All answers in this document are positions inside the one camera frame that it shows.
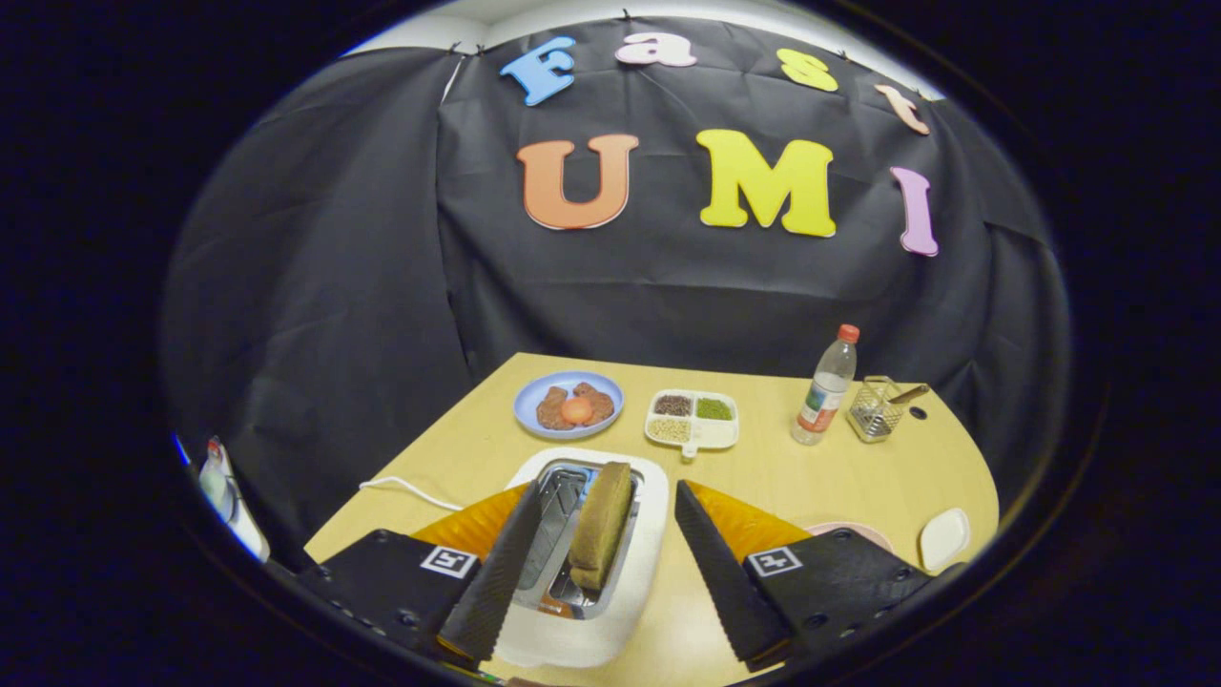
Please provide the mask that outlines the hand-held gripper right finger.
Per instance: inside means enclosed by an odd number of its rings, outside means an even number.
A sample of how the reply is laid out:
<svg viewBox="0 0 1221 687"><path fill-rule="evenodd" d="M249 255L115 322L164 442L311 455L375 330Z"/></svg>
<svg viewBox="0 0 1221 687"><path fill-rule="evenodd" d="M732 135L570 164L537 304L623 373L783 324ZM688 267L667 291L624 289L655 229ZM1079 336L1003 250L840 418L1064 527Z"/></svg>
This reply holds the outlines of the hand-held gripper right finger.
<svg viewBox="0 0 1221 687"><path fill-rule="evenodd" d="M676 483L674 517L752 674L777 665L830 674L866 656L960 570L926 572L862 528L802 528L694 480Z"/></svg>

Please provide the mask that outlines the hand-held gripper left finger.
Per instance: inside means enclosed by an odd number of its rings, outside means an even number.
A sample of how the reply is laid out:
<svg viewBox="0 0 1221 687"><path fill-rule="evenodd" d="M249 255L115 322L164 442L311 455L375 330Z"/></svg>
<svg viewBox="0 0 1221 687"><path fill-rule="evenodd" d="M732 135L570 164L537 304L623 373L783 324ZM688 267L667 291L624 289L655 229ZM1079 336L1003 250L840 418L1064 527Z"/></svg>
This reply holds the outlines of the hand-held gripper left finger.
<svg viewBox="0 0 1221 687"><path fill-rule="evenodd" d="M458 667L488 660L541 521L536 480L400 534L374 530L302 586L361 628Z"/></svg>

